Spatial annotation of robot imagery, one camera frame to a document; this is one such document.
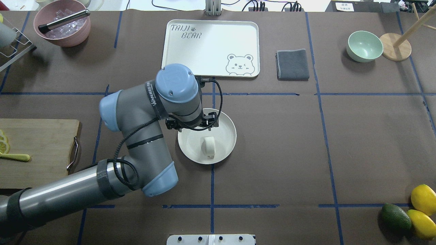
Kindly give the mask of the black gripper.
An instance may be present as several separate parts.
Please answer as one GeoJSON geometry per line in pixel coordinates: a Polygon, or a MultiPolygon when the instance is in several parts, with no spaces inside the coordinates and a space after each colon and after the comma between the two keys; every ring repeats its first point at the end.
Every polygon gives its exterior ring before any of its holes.
{"type": "Polygon", "coordinates": [[[177,130],[181,132],[183,129],[193,131],[210,131],[214,127],[219,127],[220,113],[200,113],[198,118],[193,121],[182,121],[175,115],[170,114],[166,119],[166,127],[169,130],[177,130]]]}

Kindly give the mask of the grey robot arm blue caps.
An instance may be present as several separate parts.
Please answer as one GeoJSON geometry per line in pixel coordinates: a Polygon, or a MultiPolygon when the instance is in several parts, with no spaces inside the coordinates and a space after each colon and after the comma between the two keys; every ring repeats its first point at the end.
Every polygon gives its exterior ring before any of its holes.
{"type": "Polygon", "coordinates": [[[220,113],[204,114],[202,91],[216,81],[195,76],[181,64],[167,65],[155,79],[104,97],[100,117],[123,135],[113,157],[98,161],[61,180],[25,188],[1,201],[1,238],[44,226],[47,222],[141,190],[148,197],[174,188],[174,161],[159,125],[202,131],[219,126],[220,113]]]}

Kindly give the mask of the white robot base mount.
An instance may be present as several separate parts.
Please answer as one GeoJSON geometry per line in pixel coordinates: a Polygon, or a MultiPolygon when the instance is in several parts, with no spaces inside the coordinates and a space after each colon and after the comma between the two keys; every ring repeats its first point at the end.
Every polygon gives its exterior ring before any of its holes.
{"type": "Polygon", "coordinates": [[[252,234],[174,234],[167,245],[256,245],[252,234]]]}

